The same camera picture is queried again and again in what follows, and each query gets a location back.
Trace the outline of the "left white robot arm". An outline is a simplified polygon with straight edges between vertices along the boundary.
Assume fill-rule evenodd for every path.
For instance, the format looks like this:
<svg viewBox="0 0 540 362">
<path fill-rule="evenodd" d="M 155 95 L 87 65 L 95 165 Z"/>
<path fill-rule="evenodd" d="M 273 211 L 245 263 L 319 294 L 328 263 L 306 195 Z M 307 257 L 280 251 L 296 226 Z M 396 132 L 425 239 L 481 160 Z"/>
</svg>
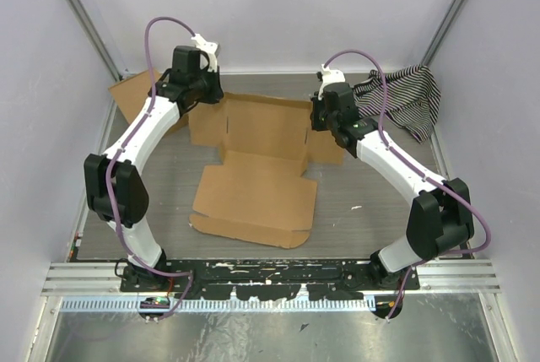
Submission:
<svg viewBox="0 0 540 362">
<path fill-rule="evenodd" d="M 127 253 L 122 278 L 158 292 L 181 277 L 167 266 L 165 250 L 149 227 L 149 193 L 142 173 L 158 142 L 198 104 L 219 103 L 219 45 L 199 37 L 177 46 L 170 68 L 150 77 L 143 107 L 128 129 L 103 154 L 84 161 L 87 204 L 116 233 Z"/>
</svg>

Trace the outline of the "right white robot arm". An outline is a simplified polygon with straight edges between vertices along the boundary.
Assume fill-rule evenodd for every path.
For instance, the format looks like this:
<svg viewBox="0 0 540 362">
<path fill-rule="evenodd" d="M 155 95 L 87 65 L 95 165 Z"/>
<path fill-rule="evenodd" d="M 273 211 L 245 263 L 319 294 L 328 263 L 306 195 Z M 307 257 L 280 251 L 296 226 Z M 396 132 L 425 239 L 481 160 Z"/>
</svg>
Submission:
<svg viewBox="0 0 540 362">
<path fill-rule="evenodd" d="M 395 144 L 377 121 L 362 118 L 346 82 L 324 86 L 311 97 L 311 127 L 329 131 L 336 144 L 382 175 L 410 206 L 402 237 L 372 253 L 368 270 L 379 289 L 391 289 L 401 271 L 460 247 L 474 235 L 467 184 L 425 169 Z"/>
</svg>

